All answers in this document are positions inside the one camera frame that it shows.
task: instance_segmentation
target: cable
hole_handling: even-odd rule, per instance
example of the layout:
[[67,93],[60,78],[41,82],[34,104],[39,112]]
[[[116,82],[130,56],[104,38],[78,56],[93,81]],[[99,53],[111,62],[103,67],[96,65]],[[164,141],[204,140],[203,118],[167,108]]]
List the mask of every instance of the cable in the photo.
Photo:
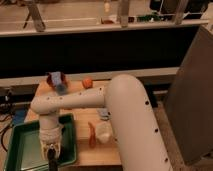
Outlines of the cable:
[[11,119],[11,118],[12,118],[12,115],[8,114],[3,119],[1,119],[0,122],[5,122],[5,121],[7,121],[8,119]]
[[4,144],[4,135],[6,134],[6,132],[13,127],[13,125],[11,124],[12,122],[10,122],[2,131],[1,131],[1,146],[2,148],[7,152],[8,149],[5,147]]

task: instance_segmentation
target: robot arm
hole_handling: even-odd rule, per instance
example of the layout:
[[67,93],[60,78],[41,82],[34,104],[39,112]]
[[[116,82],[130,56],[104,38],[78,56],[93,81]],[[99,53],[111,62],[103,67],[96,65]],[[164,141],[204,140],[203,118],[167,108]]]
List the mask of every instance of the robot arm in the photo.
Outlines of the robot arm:
[[125,171],[170,171],[166,152],[146,91],[130,75],[113,78],[107,87],[93,88],[64,96],[35,97],[31,108],[39,114],[40,140],[44,149],[60,154],[61,132],[58,109],[106,106]]

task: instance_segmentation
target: orange object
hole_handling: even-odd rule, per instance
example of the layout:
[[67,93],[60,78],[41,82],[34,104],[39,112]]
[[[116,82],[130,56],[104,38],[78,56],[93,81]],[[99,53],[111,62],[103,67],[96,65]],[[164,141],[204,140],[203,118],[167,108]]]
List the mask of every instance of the orange object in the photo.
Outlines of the orange object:
[[96,146],[95,128],[91,122],[88,122],[88,125],[90,128],[89,146],[90,148],[95,148]]
[[92,88],[93,87],[93,81],[90,77],[87,77],[82,80],[82,85],[85,89]]

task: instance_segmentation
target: wooden table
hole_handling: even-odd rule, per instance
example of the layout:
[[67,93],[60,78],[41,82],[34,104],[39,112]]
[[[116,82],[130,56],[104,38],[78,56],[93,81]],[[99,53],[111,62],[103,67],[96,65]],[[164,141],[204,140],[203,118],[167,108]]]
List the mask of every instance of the wooden table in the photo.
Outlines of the wooden table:
[[[106,85],[107,81],[95,81],[94,87]],[[68,83],[69,92],[76,92],[83,89],[80,81]],[[52,91],[46,82],[41,82],[38,86],[35,96]],[[121,165],[118,149],[113,138],[107,144],[97,142],[95,148],[89,147],[90,129],[88,122],[94,126],[103,122],[100,120],[97,109],[72,109],[61,110],[60,114],[72,113],[75,120],[77,136],[77,161],[74,166],[101,166],[101,165]],[[27,113],[25,122],[38,120],[38,115],[31,109]]]

